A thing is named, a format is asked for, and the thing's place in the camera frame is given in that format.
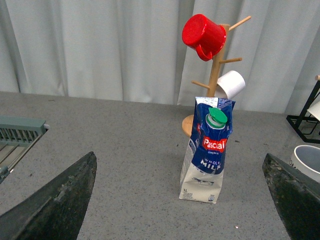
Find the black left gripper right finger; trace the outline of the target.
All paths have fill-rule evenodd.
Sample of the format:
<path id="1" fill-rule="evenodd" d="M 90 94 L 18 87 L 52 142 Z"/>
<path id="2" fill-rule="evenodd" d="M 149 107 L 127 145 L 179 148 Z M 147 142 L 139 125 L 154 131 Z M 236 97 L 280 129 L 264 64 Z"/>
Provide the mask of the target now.
<path id="1" fill-rule="evenodd" d="M 320 184 L 271 153 L 262 164 L 275 208 L 292 240 L 320 238 Z"/>

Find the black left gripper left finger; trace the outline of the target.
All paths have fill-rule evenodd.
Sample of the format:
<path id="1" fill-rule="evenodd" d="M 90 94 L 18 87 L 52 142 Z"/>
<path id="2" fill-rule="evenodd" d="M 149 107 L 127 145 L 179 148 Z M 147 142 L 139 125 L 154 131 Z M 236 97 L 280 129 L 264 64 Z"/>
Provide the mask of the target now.
<path id="1" fill-rule="evenodd" d="M 97 158 L 88 152 L 0 217 L 2 240 L 75 240 L 90 202 Z"/>

